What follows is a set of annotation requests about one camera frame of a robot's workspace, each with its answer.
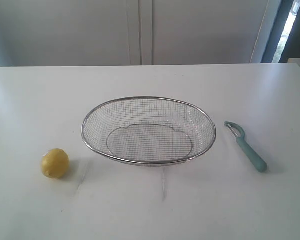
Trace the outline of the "teal handled peeler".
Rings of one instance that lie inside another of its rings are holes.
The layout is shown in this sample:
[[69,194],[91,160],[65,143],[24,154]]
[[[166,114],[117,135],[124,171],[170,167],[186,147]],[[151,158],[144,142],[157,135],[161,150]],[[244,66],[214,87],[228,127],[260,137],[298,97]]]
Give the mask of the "teal handled peeler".
[[244,154],[248,157],[252,165],[255,169],[264,173],[268,170],[267,163],[256,153],[256,151],[246,142],[246,133],[244,129],[234,122],[225,121],[224,125],[228,127],[228,129],[235,136],[236,142],[244,152]]

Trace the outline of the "yellow lemon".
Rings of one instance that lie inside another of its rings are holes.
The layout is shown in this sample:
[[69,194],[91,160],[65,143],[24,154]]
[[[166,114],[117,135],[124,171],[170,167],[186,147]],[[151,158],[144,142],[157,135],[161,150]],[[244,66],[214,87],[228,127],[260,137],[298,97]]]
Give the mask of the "yellow lemon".
[[47,178],[59,179],[66,174],[69,167],[69,156],[60,148],[51,149],[41,160],[41,172]]

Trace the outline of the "dark window frame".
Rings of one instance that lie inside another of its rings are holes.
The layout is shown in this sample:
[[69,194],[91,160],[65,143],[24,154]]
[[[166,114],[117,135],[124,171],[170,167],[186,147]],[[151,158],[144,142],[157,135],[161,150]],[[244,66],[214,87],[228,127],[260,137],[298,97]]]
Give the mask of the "dark window frame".
[[[281,1],[278,13],[276,14],[275,21],[270,32],[269,39],[267,41],[265,51],[261,59],[262,64],[269,64],[272,62],[280,38],[284,31],[284,25],[288,19],[289,12],[293,7],[293,3],[294,2],[292,0]],[[297,58],[300,58],[300,7],[296,15],[296,19],[293,23],[291,32],[287,38],[286,45],[278,62],[287,63],[288,59]]]

